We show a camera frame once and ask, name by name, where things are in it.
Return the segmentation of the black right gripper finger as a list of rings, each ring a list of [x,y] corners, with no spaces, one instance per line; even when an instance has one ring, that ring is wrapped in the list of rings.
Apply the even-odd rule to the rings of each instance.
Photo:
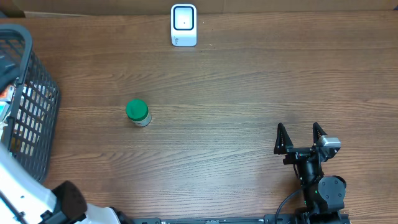
[[[282,123],[277,125],[277,137],[274,146],[274,154],[288,154],[294,145],[287,133],[285,126]]]
[[[321,126],[317,122],[313,123],[312,131],[313,131],[313,143],[314,144],[317,143],[318,140],[322,136],[326,135],[326,132],[324,132],[324,130],[321,128]]]

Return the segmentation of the green lid jar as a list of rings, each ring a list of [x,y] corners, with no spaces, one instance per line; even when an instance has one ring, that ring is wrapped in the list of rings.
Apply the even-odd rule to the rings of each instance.
[[[152,116],[149,107],[143,100],[133,99],[126,105],[127,117],[138,127],[147,126]]]

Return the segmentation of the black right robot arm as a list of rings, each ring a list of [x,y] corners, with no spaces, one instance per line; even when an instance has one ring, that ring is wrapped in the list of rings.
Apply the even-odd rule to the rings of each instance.
[[[274,223],[349,223],[349,216],[342,215],[345,207],[346,181],[337,175],[326,176],[322,162],[333,158],[341,148],[337,137],[329,136],[318,123],[313,123],[313,144],[310,147],[294,147],[285,126],[279,123],[274,154],[284,155],[283,163],[294,167],[300,188],[286,197],[275,212]],[[283,218],[280,211],[294,196],[303,194],[305,206]]]

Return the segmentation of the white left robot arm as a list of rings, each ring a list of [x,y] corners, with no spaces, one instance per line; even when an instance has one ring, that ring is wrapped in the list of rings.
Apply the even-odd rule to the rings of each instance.
[[[38,183],[1,145],[1,223],[132,223],[123,212],[88,203],[65,181],[50,190]]]

